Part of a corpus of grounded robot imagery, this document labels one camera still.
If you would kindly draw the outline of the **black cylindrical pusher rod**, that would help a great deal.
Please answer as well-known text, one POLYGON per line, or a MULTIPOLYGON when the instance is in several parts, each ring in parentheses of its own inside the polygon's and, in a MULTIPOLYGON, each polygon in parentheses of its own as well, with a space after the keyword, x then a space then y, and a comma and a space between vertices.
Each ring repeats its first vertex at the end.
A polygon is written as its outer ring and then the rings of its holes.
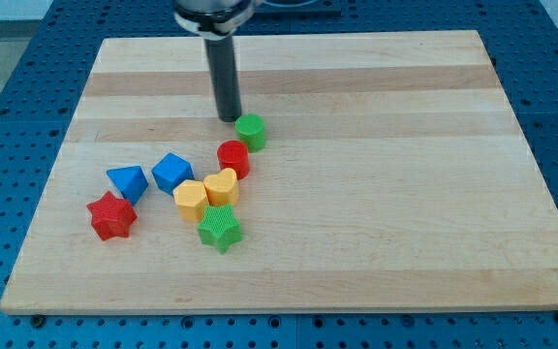
POLYGON ((205 40, 205 53, 220 120, 236 122, 242 115, 233 37, 205 40))

